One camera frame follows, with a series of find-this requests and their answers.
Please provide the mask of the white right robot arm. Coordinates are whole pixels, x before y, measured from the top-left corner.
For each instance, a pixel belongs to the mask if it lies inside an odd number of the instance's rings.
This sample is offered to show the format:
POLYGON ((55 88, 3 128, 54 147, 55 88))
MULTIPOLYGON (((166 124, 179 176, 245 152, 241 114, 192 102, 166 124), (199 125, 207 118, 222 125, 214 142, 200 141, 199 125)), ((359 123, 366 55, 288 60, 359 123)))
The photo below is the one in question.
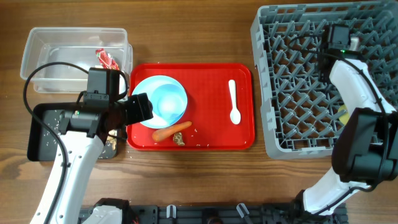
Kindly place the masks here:
POLYGON ((317 51, 322 72, 336 87, 349 119, 332 150, 331 168, 291 204, 290 217, 320 219, 357 192, 372 192, 397 177, 397 110, 373 82, 359 52, 317 51))

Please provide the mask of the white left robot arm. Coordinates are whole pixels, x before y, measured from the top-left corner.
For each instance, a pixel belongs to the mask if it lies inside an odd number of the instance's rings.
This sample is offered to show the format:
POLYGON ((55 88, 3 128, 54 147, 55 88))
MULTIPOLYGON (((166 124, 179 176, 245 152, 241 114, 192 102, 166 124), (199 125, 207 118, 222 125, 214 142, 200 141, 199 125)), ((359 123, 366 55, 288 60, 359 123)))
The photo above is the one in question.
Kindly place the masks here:
POLYGON ((75 223, 91 171, 109 132, 153 117, 145 93, 122 102, 42 103, 30 113, 32 121, 46 129, 58 144, 32 223, 75 223))

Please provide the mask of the white plastic spoon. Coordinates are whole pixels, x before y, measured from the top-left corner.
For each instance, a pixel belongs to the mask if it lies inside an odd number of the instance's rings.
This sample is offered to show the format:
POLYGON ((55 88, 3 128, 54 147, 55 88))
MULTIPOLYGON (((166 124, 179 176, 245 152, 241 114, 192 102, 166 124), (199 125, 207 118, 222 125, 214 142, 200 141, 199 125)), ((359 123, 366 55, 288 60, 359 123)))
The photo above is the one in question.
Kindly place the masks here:
POLYGON ((231 97, 231 105, 232 105, 232 109, 231 109, 229 116, 230 116, 231 122, 233 124, 237 125, 241 121, 241 113, 239 112, 239 110, 237 108, 236 82, 234 80, 229 80, 228 86, 229 86, 229 94, 231 97))

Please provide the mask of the red snack wrapper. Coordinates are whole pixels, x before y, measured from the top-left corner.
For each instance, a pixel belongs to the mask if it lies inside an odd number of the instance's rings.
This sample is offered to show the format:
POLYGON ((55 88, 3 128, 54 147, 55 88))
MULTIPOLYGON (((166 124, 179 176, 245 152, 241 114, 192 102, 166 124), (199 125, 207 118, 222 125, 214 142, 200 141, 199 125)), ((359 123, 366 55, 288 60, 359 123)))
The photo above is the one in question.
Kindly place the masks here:
POLYGON ((103 68, 119 70, 118 63, 111 54, 105 51, 105 49, 98 49, 95 51, 95 54, 103 68))

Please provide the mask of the light blue bowl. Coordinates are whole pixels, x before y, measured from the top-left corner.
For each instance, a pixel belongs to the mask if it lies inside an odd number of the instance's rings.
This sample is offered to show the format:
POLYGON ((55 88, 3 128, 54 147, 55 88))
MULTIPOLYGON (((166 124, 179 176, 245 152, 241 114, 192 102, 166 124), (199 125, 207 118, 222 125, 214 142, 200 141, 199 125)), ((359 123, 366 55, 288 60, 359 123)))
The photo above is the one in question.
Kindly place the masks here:
POLYGON ((183 114, 187 107, 187 94, 181 85, 167 83, 157 87, 150 98, 154 113, 171 123, 183 114))

